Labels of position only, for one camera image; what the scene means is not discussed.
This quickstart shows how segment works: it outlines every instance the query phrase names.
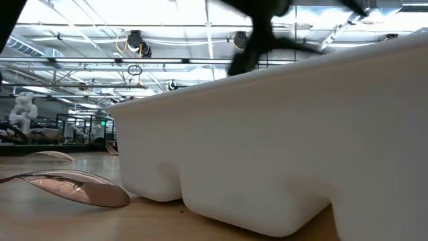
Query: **ceiling light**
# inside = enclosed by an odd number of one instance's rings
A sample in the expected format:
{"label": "ceiling light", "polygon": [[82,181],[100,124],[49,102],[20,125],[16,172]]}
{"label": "ceiling light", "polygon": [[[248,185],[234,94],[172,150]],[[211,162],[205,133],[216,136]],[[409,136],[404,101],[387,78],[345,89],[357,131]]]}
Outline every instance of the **ceiling light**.
{"label": "ceiling light", "polygon": [[117,98],[117,96],[88,96],[88,98]]}
{"label": "ceiling light", "polygon": [[[267,64],[269,65],[283,65],[283,64],[290,64],[293,61],[286,61],[286,60],[268,60]],[[260,60],[259,64],[266,64],[266,60]]]}
{"label": "ceiling light", "polygon": [[74,104],[74,102],[72,102],[71,100],[67,100],[65,98],[58,98],[58,100],[65,102],[65,103],[68,103],[68,104]]}
{"label": "ceiling light", "polygon": [[2,57],[0,62],[48,62],[47,58],[10,58]]}
{"label": "ceiling light", "polygon": [[75,117],[75,118],[87,118],[87,116],[82,116],[82,115],[74,115],[73,117]]}
{"label": "ceiling light", "polygon": [[43,88],[43,87],[26,86],[26,87],[22,87],[22,88],[27,89],[27,90],[32,90],[32,91],[40,92],[40,93],[45,93],[45,94],[52,93],[51,90],[48,90],[47,88]]}
{"label": "ceiling light", "polygon": [[122,95],[122,96],[140,96],[140,97],[145,97],[145,96],[152,96],[155,95],[155,92],[133,92],[133,91],[118,91],[118,94]]}
{"label": "ceiling light", "polygon": [[114,59],[110,58],[56,58],[56,62],[67,62],[67,63],[114,63]]}
{"label": "ceiling light", "polygon": [[230,64],[232,60],[189,60],[191,64]]}
{"label": "ceiling light", "polygon": [[428,6],[428,3],[403,3],[403,6]]}
{"label": "ceiling light", "polygon": [[85,96],[56,96],[53,95],[54,98],[85,98]]}
{"label": "ceiling light", "polygon": [[122,62],[124,62],[124,63],[131,63],[131,64],[133,64],[133,63],[171,63],[171,64],[175,64],[175,63],[177,63],[177,64],[181,64],[183,61],[180,59],[171,59],[171,60],[168,60],[168,59],[148,59],[148,58],[145,58],[145,59],[137,59],[137,58],[135,58],[135,59],[130,59],[130,58],[128,58],[128,59],[122,59]]}
{"label": "ceiling light", "polygon": [[86,108],[100,108],[98,105],[95,105],[95,104],[79,103],[79,105],[86,107]]}
{"label": "ceiling light", "polygon": [[329,44],[328,46],[333,48],[354,48],[354,47],[360,47],[360,46],[367,46],[371,44],[376,43],[367,43],[367,44]]}

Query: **white plastic tray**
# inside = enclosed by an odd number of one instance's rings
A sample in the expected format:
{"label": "white plastic tray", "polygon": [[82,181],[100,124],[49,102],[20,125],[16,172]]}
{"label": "white plastic tray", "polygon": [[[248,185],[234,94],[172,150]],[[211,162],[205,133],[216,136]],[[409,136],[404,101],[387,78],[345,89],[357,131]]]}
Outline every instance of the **white plastic tray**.
{"label": "white plastic tray", "polygon": [[426,240],[428,35],[108,108],[125,188],[287,236],[332,202],[347,240]]}

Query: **desk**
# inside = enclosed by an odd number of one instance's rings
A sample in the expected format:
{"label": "desk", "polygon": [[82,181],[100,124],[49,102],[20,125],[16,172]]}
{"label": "desk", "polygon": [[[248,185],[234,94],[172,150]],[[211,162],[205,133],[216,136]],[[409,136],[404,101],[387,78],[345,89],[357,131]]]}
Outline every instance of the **desk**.
{"label": "desk", "polygon": [[[78,162],[52,157],[0,159],[0,176],[42,169],[88,171],[120,184],[118,157],[74,153]],[[58,198],[16,179],[0,185],[0,240],[338,240],[328,207],[295,234],[270,238],[189,211],[183,201],[153,202],[131,194],[131,204],[106,209]]]}

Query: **cable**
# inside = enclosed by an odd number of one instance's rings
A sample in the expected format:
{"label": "cable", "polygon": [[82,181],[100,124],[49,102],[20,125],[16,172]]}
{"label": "cable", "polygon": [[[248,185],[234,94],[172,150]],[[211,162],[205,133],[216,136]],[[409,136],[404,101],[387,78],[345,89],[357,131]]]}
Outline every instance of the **cable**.
{"label": "cable", "polygon": [[119,51],[119,52],[124,53],[124,52],[126,52],[126,47],[128,46],[128,36],[129,36],[129,34],[126,36],[126,40],[125,40],[125,48],[124,48],[123,50],[121,50],[121,49],[119,48],[119,42],[118,42],[118,40],[119,40],[119,36],[120,36],[120,32],[118,33],[118,36],[117,36],[117,38],[116,38],[116,48],[118,49],[118,51]]}
{"label": "cable", "polygon": [[140,44],[140,58],[142,58],[142,44]]}
{"label": "cable", "polygon": [[126,85],[126,81],[128,80],[129,77],[131,77],[131,75],[128,75],[128,77],[126,77],[125,79],[123,79],[123,82],[121,84],[119,84],[116,87],[114,87],[114,89],[112,91],[110,91],[108,94],[105,94],[103,98],[101,98],[100,100],[98,100],[98,104],[101,103],[101,100],[104,100],[107,96],[109,96],[110,94],[112,94],[118,87],[122,86],[123,84]]}

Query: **ceiling duct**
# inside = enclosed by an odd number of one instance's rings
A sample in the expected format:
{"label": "ceiling duct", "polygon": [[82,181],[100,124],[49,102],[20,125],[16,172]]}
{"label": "ceiling duct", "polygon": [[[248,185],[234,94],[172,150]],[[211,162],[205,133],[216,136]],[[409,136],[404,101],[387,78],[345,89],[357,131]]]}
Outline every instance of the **ceiling duct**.
{"label": "ceiling duct", "polygon": [[388,17],[398,13],[403,8],[402,0],[362,0],[364,6],[368,9],[369,17],[377,14],[382,17]]}
{"label": "ceiling duct", "polygon": [[9,37],[6,42],[6,46],[31,57],[42,57],[44,55],[42,51],[24,43],[23,41],[13,36]]}
{"label": "ceiling duct", "polygon": [[[364,6],[365,10],[369,15],[374,13],[376,16],[379,14],[382,17],[396,14],[403,7],[403,0],[355,0],[360,6]],[[315,15],[321,16],[323,13],[327,13],[332,9],[343,9],[348,10],[338,0],[299,0],[297,3],[298,13],[309,11]]]}
{"label": "ceiling duct", "polygon": [[[47,48],[31,43],[22,36],[13,34],[6,42],[6,47],[13,48],[29,57],[33,58],[63,58],[64,54],[54,48]],[[59,63],[42,63],[54,68],[62,68],[64,65]]]}

